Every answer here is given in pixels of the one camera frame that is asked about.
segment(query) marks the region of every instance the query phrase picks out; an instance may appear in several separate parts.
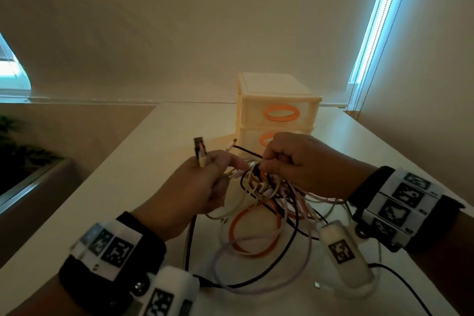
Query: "right hand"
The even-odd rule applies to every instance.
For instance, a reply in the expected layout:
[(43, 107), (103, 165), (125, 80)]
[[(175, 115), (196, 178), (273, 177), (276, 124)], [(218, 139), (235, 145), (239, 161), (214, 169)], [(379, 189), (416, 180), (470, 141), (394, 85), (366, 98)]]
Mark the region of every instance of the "right hand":
[(347, 200), (376, 167), (334, 150), (310, 135), (276, 133), (260, 169), (323, 198)]

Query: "pink cable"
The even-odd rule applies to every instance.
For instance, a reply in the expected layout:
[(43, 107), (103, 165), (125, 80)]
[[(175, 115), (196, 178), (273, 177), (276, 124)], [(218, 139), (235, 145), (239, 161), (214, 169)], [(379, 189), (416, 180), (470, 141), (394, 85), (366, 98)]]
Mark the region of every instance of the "pink cable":
[[(297, 199), (296, 202), (299, 205), (299, 207), (301, 208), (301, 213), (303, 214), (304, 210), (305, 210), (305, 208), (304, 208), (304, 205), (305, 205), (304, 199), (298, 194), (296, 194), (295, 196), (296, 196), (296, 199)], [(234, 240), (234, 241), (229, 241), (229, 242), (225, 243), (224, 245), (222, 245), (222, 247), (217, 251), (216, 255), (214, 256), (214, 259), (212, 260), (212, 264), (211, 264), (212, 275), (214, 276), (214, 279), (216, 280), (216, 282), (219, 285), (221, 285), (223, 289), (228, 290), (229, 292), (232, 292), (232, 293), (238, 294), (238, 295), (261, 295), (261, 294), (264, 294), (264, 293), (267, 293), (267, 292), (271, 292), (271, 291), (275, 291), (277, 289), (281, 289), (281, 288), (289, 285), (290, 283), (292, 283), (294, 280), (296, 280), (301, 275), (301, 273), (303, 272), (305, 267), (308, 265), (308, 262), (310, 261), (310, 256), (311, 256), (311, 246), (312, 246), (311, 225), (310, 225), (310, 222), (309, 222), (307, 217), (305, 217), (304, 219), (305, 219), (306, 225), (308, 227), (308, 242), (309, 242), (308, 251), (306, 252), (306, 258), (304, 260), (303, 265), (287, 281), (284, 281), (284, 282), (282, 282), (278, 285), (275, 285), (275, 286), (264, 287), (264, 288), (256, 289), (256, 290), (232, 289), (232, 288), (230, 288), (229, 286), (227, 286), (226, 284), (224, 284), (222, 282), (222, 280), (217, 275), (216, 266), (217, 266), (217, 262), (219, 261), (219, 259), (221, 258), (222, 254), (224, 253), (224, 251), (227, 247), (230, 247), (234, 242), (241, 242), (241, 241), (247, 241), (247, 240), (257, 240), (257, 239), (267, 239), (268, 238), (268, 236), (250, 236), (250, 237), (243, 237), (241, 239), (237, 239), (237, 240)]]

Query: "white table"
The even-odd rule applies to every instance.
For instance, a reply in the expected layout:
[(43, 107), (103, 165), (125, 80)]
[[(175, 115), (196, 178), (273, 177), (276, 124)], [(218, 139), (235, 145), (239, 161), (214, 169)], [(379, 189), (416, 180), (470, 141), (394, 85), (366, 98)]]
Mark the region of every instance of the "white table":
[[(233, 104), (158, 105), (0, 270), (0, 315), (21, 303), (52, 277), (66, 258), (69, 246), (91, 224), (134, 209), (150, 197), (172, 171), (193, 154), (193, 137), (203, 136), (208, 150), (212, 150), (225, 147), (234, 131)], [(337, 108), (320, 108), (313, 135), (354, 158), (376, 166), (404, 167), (432, 179)], [(238, 187), (233, 184), (229, 193), (236, 190)], [(468, 212), (473, 215), (471, 207)], [(341, 211), (334, 215), (341, 219), (344, 217)], [(248, 220), (250, 228), (259, 225), (252, 217)], [(217, 249), (218, 227), (216, 221), (198, 218), (191, 254), (192, 272), (208, 276), (203, 272), (206, 272), (206, 265)], [(283, 239), (289, 234), (288, 228)], [(165, 262), (181, 265), (184, 237), (181, 235), (169, 241)], [(304, 236), (297, 235), (280, 264), (251, 287), (284, 279), (287, 272), (302, 262), (306, 242)], [(369, 261), (376, 260), (373, 241), (368, 241), (362, 248)], [(264, 270), (278, 254), (277, 250), (259, 260), (232, 259), (228, 256), (219, 264), (219, 271), (224, 281), (234, 283), (246, 280)], [(331, 293), (315, 289), (313, 283), (317, 275), (319, 251), (319, 245), (314, 242), (310, 265), (286, 289), (262, 296), (236, 296), (224, 290), (202, 291), (194, 314), (424, 315), (406, 287), (387, 271), (382, 272), (375, 294), (366, 300), (336, 299)], [(382, 262), (398, 271), (412, 285), (434, 315), (457, 315), (405, 252), (392, 254), (384, 251)]]

